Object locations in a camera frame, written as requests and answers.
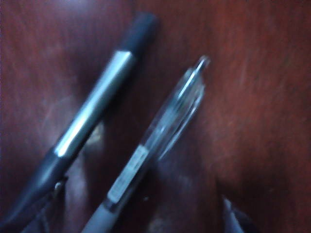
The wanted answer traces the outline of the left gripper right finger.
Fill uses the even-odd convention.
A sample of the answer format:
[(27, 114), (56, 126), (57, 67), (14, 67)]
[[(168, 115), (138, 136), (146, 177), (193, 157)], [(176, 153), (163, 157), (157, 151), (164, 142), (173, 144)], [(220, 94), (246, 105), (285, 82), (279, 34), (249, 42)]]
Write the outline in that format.
[(228, 198), (223, 198), (223, 221), (225, 233), (258, 233), (252, 219), (239, 210)]

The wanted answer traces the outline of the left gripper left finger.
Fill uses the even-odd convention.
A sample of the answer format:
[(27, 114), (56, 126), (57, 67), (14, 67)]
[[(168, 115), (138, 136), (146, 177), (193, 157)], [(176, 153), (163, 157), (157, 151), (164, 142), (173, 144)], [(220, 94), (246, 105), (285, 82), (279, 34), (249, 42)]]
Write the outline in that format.
[(62, 178), (55, 184), (52, 191), (33, 205), (31, 213), (34, 216), (22, 229), (22, 233), (50, 233), (52, 231), (51, 221), (56, 211), (55, 204), (64, 194), (67, 181), (68, 178)]

